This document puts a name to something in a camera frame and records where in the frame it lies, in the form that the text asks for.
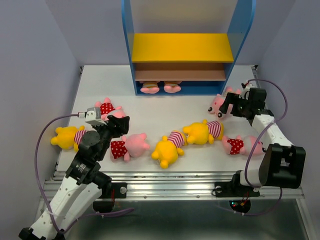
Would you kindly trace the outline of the pink frog plush striped shirt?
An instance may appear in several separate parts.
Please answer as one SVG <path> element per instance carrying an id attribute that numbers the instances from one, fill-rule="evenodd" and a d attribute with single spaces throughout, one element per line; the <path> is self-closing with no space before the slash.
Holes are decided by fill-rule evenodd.
<path id="1" fill-rule="evenodd" d="M 141 81 L 142 87 L 140 91 L 144 94 L 156 94 L 160 88 L 157 81 Z"/>

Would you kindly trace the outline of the pink plush striped body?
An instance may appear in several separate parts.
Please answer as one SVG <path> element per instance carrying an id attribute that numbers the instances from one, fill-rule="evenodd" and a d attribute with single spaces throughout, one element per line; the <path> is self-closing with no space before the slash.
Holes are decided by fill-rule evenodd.
<path id="1" fill-rule="evenodd" d="M 181 90 L 181 83 L 181 81 L 165 81 L 163 89 L 166 93 L 174 94 Z"/>

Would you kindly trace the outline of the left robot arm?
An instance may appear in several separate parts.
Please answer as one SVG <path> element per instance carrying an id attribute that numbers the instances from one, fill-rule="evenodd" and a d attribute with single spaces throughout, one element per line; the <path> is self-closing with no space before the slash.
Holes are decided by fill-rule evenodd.
<path id="1" fill-rule="evenodd" d="M 22 240 L 63 239 L 73 225 L 85 217 L 89 205 L 111 193 L 112 179 L 100 171 L 99 162 L 104 159 L 112 139 L 128 133 L 130 117 L 110 115 L 103 121 L 90 110 L 77 114 L 81 116 L 85 116 L 93 129 L 80 137 L 78 151 L 52 200 L 47 199 L 43 187 L 38 185 L 46 209 L 30 227 L 20 231 L 18 236 Z"/>

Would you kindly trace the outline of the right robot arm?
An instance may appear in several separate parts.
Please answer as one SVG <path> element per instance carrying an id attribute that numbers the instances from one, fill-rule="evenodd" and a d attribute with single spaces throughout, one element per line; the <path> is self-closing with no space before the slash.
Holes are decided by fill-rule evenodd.
<path id="1" fill-rule="evenodd" d="M 241 94 L 227 93 L 219 108 L 225 114 L 232 105 L 231 115 L 246 118 L 258 132 L 249 157 L 259 141 L 263 142 L 266 152 L 257 169 L 251 169 L 247 162 L 244 170 L 238 170 L 231 181 L 216 182 L 214 193 L 218 198 L 258 197 L 259 189 L 264 186 L 297 189 L 301 185 L 306 151 L 295 146 L 279 129 L 273 113 L 265 108 L 266 97 L 264 89 L 248 85 Z"/>

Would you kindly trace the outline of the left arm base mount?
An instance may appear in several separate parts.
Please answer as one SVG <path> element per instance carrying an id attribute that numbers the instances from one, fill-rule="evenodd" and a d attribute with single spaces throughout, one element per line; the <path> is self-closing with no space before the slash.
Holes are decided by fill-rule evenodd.
<path id="1" fill-rule="evenodd" d="M 93 210 L 99 213 L 110 213 L 114 210 L 116 199 L 127 197 L 128 184 L 126 182 L 113 182 L 92 204 Z"/>

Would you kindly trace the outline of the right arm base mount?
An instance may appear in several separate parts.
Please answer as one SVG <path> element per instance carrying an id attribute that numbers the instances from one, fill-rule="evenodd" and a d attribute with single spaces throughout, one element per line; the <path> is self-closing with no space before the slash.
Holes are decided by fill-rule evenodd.
<path id="1" fill-rule="evenodd" d="M 259 197 L 260 192 L 254 191 L 250 186 L 220 181 L 215 183 L 212 195 L 217 198 L 229 198 L 229 206 L 233 211 L 247 214 L 251 209 L 251 198 Z"/>

